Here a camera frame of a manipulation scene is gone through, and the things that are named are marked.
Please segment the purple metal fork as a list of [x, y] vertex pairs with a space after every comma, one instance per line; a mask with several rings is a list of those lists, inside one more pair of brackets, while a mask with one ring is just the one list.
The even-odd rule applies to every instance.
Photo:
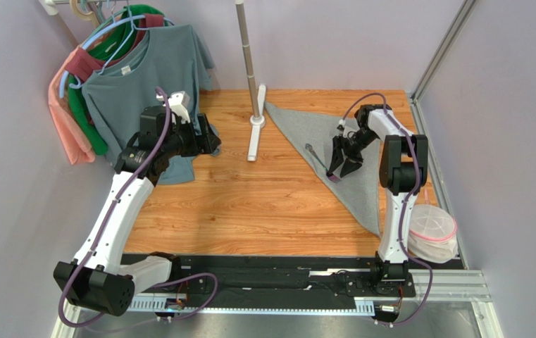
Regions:
[[325, 174], [326, 174], [326, 177], [331, 181], [331, 182], [334, 182], [334, 183], [339, 183], [341, 182], [341, 179], [336, 176], [335, 174], [333, 173], [329, 173], [328, 172], [328, 168], [325, 166], [324, 162], [321, 161], [320, 157], [318, 156], [318, 154], [315, 152], [315, 150], [313, 149], [313, 146], [309, 143], [306, 143], [305, 144], [305, 149], [312, 155], [312, 157], [314, 157], [317, 162], [320, 164], [320, 166], [323, 168], [323, 170], [325, 171]]

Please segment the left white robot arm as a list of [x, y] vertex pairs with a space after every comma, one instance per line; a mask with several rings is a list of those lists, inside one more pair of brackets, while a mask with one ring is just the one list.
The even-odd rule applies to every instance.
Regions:
[[171, 160], [211, 155], [220, 145], [204, 113], [186, 119], [179, 108], [145, 108], [139, 131], [118, 155], [110, 192], [87, 240], [71, 262], [59, 262], [54, 269], [60, 303], [120, 316], [134, 296], [180, 276], [180, 259], [169, 253], [153, 252], [123, 265], [126, 241]]

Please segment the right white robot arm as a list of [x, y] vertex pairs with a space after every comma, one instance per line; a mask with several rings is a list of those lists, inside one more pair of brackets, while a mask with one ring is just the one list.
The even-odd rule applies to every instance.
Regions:
[[382, 143], [379, 169], [386, 190], [385, 231], [370, 269], [372, 287], [392, 287], [409, 279], [408, 235], [411, 212], [428, 179], [428, 138], [407, 130], [387, 104], [362, 105], [354, 114], [358, 130], [347, 136], [345, 122], [332, 139], [327, 174], [345, 177], [363, 165], [361, 152], [375, 140]]

